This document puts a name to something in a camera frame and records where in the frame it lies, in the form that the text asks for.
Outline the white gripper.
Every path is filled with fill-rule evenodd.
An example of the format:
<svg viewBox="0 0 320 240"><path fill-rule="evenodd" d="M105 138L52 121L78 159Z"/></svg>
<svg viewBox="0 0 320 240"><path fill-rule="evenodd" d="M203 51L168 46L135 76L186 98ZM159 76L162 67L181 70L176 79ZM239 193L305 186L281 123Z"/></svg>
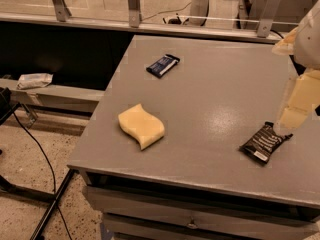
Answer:
<svg viewBox="0 0 320 240"><path fill-rule="evenodd" d="M304 16L298 28L291 30L272 48L277 55L293 55L305 72L290 79L275 123L279 135L298 129L320 105L320 0Z"/></svg>

